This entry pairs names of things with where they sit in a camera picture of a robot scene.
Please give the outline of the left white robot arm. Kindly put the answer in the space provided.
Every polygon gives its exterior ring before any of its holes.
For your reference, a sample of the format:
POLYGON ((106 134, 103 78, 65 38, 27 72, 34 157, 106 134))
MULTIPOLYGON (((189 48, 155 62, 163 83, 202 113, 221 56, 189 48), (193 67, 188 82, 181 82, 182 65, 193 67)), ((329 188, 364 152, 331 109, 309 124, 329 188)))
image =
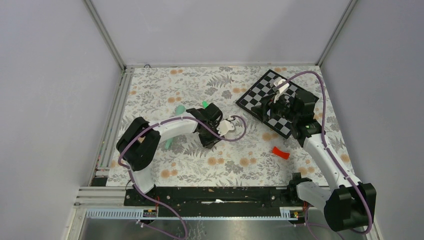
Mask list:
POLYGON ((222 120, 222 111, 213 103, 205 108, 187 109, 165 123, 150 123, 143 117, 135 118, 117 141, 116 149, 123 154, 130 179, 139 188, 136 199, 144 206, 155 200, 151 163, 161 142, 179 135, 197 133, 202 146, 211 149, 220 141, 215 135, 218 134, 217 128, 222 120))

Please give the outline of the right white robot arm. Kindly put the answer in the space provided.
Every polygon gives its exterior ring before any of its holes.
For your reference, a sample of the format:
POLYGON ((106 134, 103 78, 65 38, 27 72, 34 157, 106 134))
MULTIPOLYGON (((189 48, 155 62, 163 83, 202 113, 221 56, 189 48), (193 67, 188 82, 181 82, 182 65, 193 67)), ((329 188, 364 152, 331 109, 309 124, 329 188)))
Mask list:
POLYGON ((362 183, 327 143, 324 124, 314 119, 317 97, 307 90, 299 90, 289 101, 277 94, 263 97, 251 108, 262 122, 281 117, 291 124, 291 134, 312 157, 321 170, 328 190, 310 180, 299 180, 287 191, 287 201, 299 206, 304 201, 320 210, 328 226, 335 232, 364 227, 368 234, 373 226, 377 191, 371 183, 362 183))

